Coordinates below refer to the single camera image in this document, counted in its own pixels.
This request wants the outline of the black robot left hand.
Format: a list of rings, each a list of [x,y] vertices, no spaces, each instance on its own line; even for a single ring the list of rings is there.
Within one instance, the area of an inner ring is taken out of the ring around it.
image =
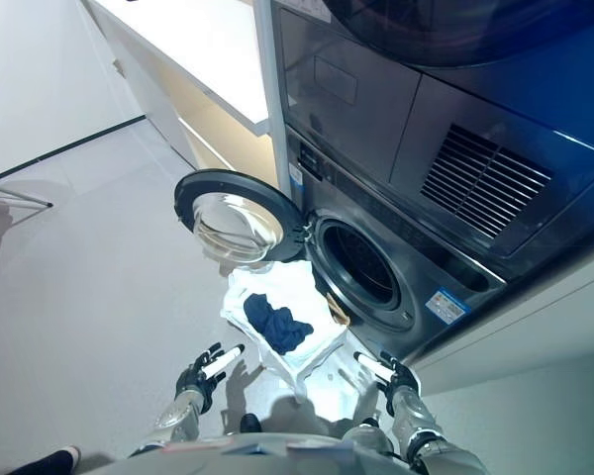
[[[243,343],[228,351],[225,351],[219,342],[211,345],[179,375],[175,385],[175,397],[187,391],[195,391],[202,396],[200,414],[207,413],[213,404],[214,390],[226,378],[224,369],[239,357],[245,348]]]

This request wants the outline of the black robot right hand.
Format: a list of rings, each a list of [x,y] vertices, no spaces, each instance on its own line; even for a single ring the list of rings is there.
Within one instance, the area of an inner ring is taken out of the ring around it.
[[[417,395],[421,394],[421,383],[416,374],[389,352],[381,350],[380,357],[373,359],[355,351],[353,358],[377,377],[377,387],[386,397],[386,411],[390,417],[394,417],[393,397],[400,387],[408,387]]]

